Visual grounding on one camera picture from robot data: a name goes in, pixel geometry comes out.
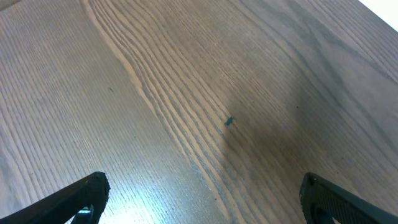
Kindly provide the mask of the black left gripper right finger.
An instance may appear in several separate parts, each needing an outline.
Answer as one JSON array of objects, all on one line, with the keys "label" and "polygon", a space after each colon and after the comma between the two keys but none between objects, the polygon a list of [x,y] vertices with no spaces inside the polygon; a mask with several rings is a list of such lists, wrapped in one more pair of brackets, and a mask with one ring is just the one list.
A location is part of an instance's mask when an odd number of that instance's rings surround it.
[{"label": "black left gripper right finger", "polygon": [[397,223],[395,215],[312,172],[304,175],[299,199],[307,223]]}]

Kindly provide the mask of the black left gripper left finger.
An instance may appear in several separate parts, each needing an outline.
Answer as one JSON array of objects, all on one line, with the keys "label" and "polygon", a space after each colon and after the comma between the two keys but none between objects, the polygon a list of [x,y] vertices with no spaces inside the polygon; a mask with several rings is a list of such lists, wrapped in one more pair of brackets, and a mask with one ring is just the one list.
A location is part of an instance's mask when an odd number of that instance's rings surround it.
[{"label": "black left gripper left finger", "polygon": [[109,199],[104,172],[94,172],[73,184],[1,219],[1,223],[97,224]]}]

